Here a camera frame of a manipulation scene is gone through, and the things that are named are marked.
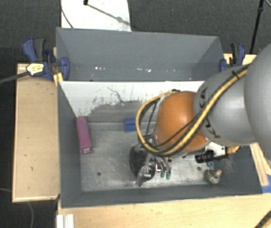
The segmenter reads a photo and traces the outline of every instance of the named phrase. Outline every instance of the white bracket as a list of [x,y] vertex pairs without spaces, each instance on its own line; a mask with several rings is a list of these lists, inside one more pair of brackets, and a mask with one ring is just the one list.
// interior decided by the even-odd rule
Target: white bracket
[[74,228],[73,214],[57,215],[56,216],[56,228]]

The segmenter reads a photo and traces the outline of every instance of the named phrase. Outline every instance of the white paper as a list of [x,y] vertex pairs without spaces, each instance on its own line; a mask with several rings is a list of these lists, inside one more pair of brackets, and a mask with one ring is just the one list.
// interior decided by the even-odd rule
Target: white paper
[[[131,31],[127,0],[61,0],[62,11],[74,28]],[[61,13],[61,26],[70,28]]]

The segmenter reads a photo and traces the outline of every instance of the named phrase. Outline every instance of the blue block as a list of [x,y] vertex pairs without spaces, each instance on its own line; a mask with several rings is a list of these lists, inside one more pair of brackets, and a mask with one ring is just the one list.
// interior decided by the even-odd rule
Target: blue block
[[124,119],[124,129],[125,132],[136,131],[136,119],[135,118],[125,118]]

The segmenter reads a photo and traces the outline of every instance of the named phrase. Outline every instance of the clamp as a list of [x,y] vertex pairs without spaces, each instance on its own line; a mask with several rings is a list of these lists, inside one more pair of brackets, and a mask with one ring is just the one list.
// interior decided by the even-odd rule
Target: clamp
[[31,64],[26,67],[30,76],[39,76],[53,80],[53,75],[61,72],[64,80],[68,80],[70,64],[67,57],[61,57],[57,62],[50,50],[45,50],[45,38],[30,37],[22,42],[22,50],[30,59]]

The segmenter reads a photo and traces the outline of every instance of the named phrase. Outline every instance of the blue clamp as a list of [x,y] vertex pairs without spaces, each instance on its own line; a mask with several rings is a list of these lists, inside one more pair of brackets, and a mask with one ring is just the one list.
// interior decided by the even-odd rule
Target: blue clamp
[[268,180],[269,180],[269,185],[261,187],[263,193],[271,193],[271,175],[267,174]]
[[235,44],[231,43],[231,48],[232,48],[232,57],[230,58],[230,65],[232,67],[242,65],[242,62],[245,58],[245,46],[242,45],[241,43]]
[[30,59],[31,64],[27,66],[30,76],[39,76],[48,80],[53,80],[55,74],[52,68],[56,67],[57,72],[61,72],[64,80],[68,80],[70,74],[70,64],[67,57],[61,57],[57,62],[50,50],[44,50],[44,38],[30,37],[22,42],[22,50]]
[[[246,55],[245,46],[242,45],[241,43],[239,44],[231,43],[231,48],[232,48],[232,57],[230,57],[229,65],[231,67],[242,65]],[[227,68],[228,68],[227,61],[225,59],[221,59],[219,63],[219,72],[222,72]]]
[[226,65],[227,65],[226,60],[221,59],[220,64],[219,64],[219,72],[222,72],[222,71],[226,70],[227,69]]

